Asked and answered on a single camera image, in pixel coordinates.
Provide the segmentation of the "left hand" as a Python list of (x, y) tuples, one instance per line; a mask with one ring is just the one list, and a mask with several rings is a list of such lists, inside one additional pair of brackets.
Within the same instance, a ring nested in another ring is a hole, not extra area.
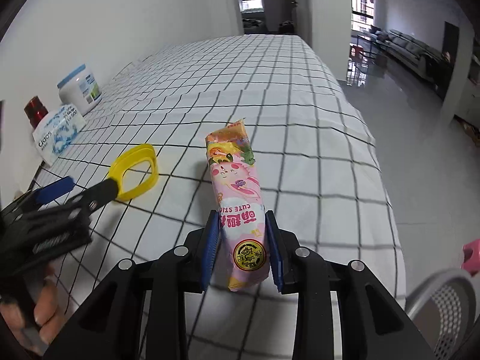
[(66, 323), (60, 309), (59, 291), (54, 283), (55, 268), (51, 263), (40, 272), (27, 275), (33, 279), (28, 288), (34, 290), (34, 308), (28, 316), (14, 297), (1, 299), (1, 316), (11, 333), (29, 354), (42, 356)]

